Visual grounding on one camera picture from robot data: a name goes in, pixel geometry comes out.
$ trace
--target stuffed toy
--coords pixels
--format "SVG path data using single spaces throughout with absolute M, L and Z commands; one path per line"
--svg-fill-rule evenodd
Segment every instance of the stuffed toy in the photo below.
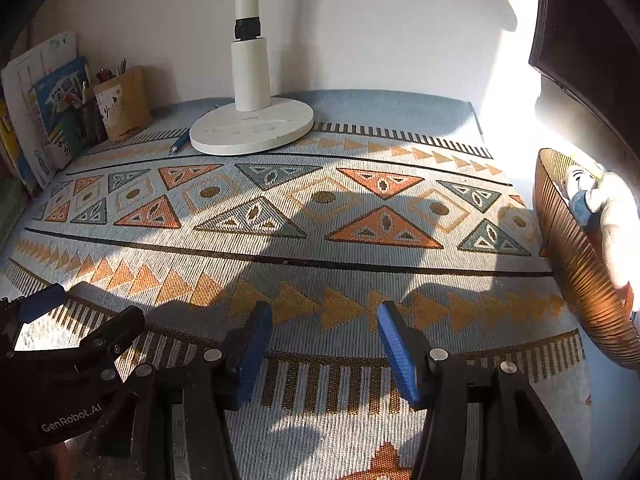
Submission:
M 570 166 L 565 191 L 574 217 L 597 248 L 602 240 L 602 252 L 597 252 L 620 298 L 633 301 L 634 291 L 640 290 L 640 219 L 631 190 L 615 173 L 595 180 L 582 168 Z M 640 301 L 632 309 L 640 310 Z

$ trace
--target blue pen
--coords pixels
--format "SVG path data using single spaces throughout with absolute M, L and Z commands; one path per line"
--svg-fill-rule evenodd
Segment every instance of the blue pen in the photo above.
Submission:
M 171 147 L 171 149 L 169 150 L 169 155 L 173 155 L 175 152 L 177 152 L 182 145 L 187 142 L 187 140 L 189 140 L 189 130 L 185 130 L 185 132 L 178 137 L 177 139 L 175 139 L 174 145 Z

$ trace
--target wooden bowl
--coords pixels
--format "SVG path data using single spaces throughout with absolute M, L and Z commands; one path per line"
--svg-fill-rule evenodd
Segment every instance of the wooden bowl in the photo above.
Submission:
M 613 362 L 640 368 L 640 339 L 601 259 L 554 186 L 562 186 L 572 158 L 545 148 L 538 153 L 533 200 L 556 282 L 585 332 Z

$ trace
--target metal screw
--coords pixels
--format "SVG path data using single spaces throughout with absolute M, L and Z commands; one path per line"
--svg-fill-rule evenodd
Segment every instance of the metal screw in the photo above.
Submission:
M 429 352 L 429 357 L 434 361 L 444 361 L 449 357 L 449 354 L 442 348 L 433 348 L 431 349 L 431 352 Z
M 207 350 L 206 352 L 204 352 L 204 360 L 205 361 L 213 362 L 213 361 L 217 361 L 221 357 L 222 357 L 222 352 L 220 350 L 218 350 L 217 348 L 211 348 L 211 349 Z
M 136 368 L 136 375 L 138 377 L 146 377 L 153 370 L 154 370 L 154 368 L 151 365 L 148 365 L 148 364 L 144 363 L 144 364 L 141 364 L 138 368 Z
M 502 361 L 500 363 L 500 370 L 502 370 L 506 374 L 513 375 L 518 371 L 518 367 L 511 361 Z
M 102 378 L 103 381 L 111 381 L 115 376 L 116 376 L 116 370 L 113 370 L 112 368 L 107 368 L 106 370 L 103 370 L 102 373 L 100 374 L 100 377 Z

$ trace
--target lamp base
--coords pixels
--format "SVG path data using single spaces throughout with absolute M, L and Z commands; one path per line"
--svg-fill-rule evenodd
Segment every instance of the lamp base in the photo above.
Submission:
M 244 155 L 289 144 L 314 124 L 309 105 L 272 97 L 271 105 L 255 112 L 239 112 L 236 104 L 216 108 L 191 127 L 191 145 L 209 155 Z

